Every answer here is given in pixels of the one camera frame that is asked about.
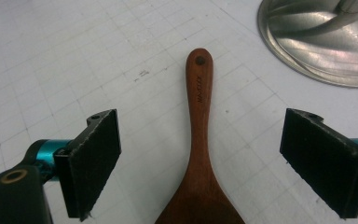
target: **white grid surface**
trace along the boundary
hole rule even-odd
[[[210,154],[246,223],[342,220],[279,153],[286,107],[358,137],[358,90],[294,72],[264,46],[260,1],[0,0],[0,173],[38,139],[71,139],[116,108],[122,155],[85,223],[154,223],[182,180],[190,149],[185,64],[214,59]],[[59,183],[45,185],[55,223]]]

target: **stainless steel bowl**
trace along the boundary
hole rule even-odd
[[[264,0],[257,19],[284,63],[322,82],[358,88],[358,0]]]

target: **wooden spoon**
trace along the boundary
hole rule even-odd
[[[208,118],[213,59],[206,49],[194,49],[186,62],[186,86],[191,122],[191,152],[179,189],[156,223],[244,223],[220,188],[208,153]]]

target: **grid paper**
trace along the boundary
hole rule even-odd
[[[216,178],[246,223],[341,220],[279,153],[286,107],[358,137],[358,90],[303,77],[264,46],[260,1],[0,0],[0,173],[38,139],[70,139],[118,112],[122,154],[84,223],[154,223],[190,150],[185,65],[214,60],[209,127]],[[55,223],[70,219],[45,185]]]

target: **spatula handle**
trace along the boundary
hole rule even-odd
[[[186,86],[190,111],[192,151],[208,150],[208,118],[211,107],[213,59],[206,49],[194,49],[187,57]]]

